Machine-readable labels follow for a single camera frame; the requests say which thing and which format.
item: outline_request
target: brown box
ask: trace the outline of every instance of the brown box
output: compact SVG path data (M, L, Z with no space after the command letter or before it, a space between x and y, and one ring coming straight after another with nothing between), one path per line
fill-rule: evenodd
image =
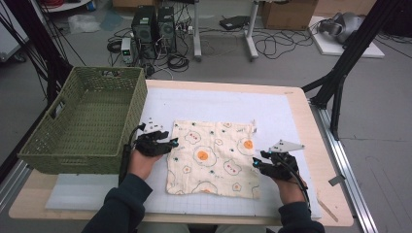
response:
M267 29L305 30L318 0L290 0L287 4L264 3L261 18Z
M113 0L113 7L123 10L136 10L137 6L157 6L158 0Z
M319 0L314 16L333 17L336 13L351 12L367 15L376 0Z

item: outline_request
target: cream-colored fabric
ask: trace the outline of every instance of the cream-colored fabric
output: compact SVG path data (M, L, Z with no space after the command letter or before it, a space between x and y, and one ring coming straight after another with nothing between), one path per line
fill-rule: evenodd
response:
M167 157L167 191L259 198L251 124L176 120L179 146Z

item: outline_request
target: white desk leg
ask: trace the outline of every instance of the white desk leg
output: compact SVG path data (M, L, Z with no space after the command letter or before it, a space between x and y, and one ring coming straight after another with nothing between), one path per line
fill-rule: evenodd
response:
M255 42L252 39L254 32L255 20L258 13L258 0L254 0L251 12L251 21L249 22L249 30L245 30L246 42L248 43L249 51L251 52L251 60L258 58L258 51L255 47Z
M199 5L199 0L194 0L193 49L194 49L194 59L196 59L196 61L201 61L202 60L202 49L200 47L198 5Z

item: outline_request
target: black sleeve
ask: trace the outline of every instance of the black sleeve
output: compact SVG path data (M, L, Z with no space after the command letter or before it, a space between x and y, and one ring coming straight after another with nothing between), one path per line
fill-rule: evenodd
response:
M310 218L305 202L294 202L279 208L283 228L279 233L324 233L324 226Z
M118 188L107 193L103 207L82 232L132 232L145 215L143 203L151 192L142 179L128 174Z

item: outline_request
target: gray floor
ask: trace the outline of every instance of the gray floor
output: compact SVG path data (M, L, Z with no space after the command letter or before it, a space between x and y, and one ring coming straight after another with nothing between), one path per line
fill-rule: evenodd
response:
M67 15L87 14L85 10ZM102 21L106 10L92 13ZM107 66L107 39L130 25L124 20L112 31L68 35L67 39L89 66ZM175 81L208 83L249 83L304 86L323 75L338 57L320 55L315 45L298 47L276 60L260 56L254 62L242 37L202 35L204 56L192 60L185 73L172 73ZM412 55L412 45L385 42ZM380 232L410 232L412 202L409 180L412 164L412 62L379 42L384 59L362 58L350 73L344 88L339 133L348 159L358 179L376 226ZM70 62L81 65L66 49ZM12 151L31 123L44 109L41 87L29 62L0 64L0 162ZM154 79L170 80L166 72ZM311 97L316 92L307 93ZM36 221L8 217L10 205L0 214L2 232L79 232L85 221ZM350 228L327 227L327 232L361 232L355 223Z

